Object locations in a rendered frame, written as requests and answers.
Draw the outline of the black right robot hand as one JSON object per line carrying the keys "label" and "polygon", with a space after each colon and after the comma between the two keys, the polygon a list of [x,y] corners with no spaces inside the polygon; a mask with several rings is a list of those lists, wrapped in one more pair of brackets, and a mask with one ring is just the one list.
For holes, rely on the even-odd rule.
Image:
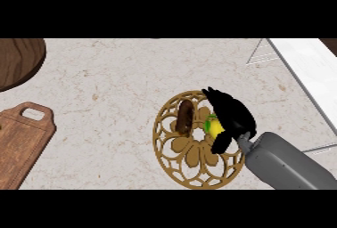
{"label": "black right robot hand", "polygon": [[255,136],[257,123],[245,104],[230,94],[214,90],[211,87],[202,89],[201,92],[207,96],[223,127],[211,145],[211,153],[223,154],[232,140],[238,140],[242,134],[249,133],[249,138]]}

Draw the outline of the yellow lemon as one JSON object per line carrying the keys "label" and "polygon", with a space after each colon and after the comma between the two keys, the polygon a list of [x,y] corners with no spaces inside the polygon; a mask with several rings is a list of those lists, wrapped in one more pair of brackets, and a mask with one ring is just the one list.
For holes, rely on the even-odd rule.
{"label": "yellow lemon", "polygon": [[205,118],[204,132],[211,136],[211,138],[215,138],[223,132],[223,126],[214,114],[210,114]]}

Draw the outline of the round golden openwork placemat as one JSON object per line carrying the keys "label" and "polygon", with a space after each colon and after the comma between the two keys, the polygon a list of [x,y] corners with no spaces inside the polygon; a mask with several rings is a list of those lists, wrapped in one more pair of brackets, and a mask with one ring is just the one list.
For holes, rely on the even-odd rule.
{"label": "round golden openwork placemat", "polygon": [[[183,100],[193,104],[189,137],[174,131]],[[232,146],[226,153],[211,153],[214,139],[204,131],[207,117],[214,114],[201,91],[184,91],[162,105],[153,120],[152,146],[162,171],[189,189],[218,189],[233,181],[245,162],[242,151]]]}

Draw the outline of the white tiered shelf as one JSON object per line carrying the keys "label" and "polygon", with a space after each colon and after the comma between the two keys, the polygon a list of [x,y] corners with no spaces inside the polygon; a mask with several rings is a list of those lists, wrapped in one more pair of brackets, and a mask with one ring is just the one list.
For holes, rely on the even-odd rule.
{"label": "white tiered shelf", "polygon": [[317,38],[261,38],[246,65],[280,60],[337,135],[337,56]]}

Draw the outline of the brown sausage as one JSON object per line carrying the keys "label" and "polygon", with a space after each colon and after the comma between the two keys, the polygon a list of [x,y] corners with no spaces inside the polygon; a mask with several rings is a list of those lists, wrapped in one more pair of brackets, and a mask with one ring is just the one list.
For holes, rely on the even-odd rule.
{"label": "brown sausage", "polygon": [[183,100],[178,106],[177,119],[174,131],[183,135],[189,136],[192,128],[192,118],[193,118],[193,104],[190,100]]}

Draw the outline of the brown wooden cutting board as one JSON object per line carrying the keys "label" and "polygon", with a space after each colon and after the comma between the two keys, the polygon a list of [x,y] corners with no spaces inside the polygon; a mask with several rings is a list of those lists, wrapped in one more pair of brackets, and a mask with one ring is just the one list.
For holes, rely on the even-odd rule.
{"label": "brown wooden cutting board", "polygon": [[0,112],[0,190],[22,185],[54,129],[53,111],[37,103]]}

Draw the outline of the dark round wooden board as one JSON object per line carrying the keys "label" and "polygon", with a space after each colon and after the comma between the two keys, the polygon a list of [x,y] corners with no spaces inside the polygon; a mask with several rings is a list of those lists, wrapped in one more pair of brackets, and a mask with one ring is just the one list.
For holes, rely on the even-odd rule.
{"label": "dark round wooden board", "polygon": [[0,92],[32,78],[44,58],[45,43],[41,38],[0,38]]}

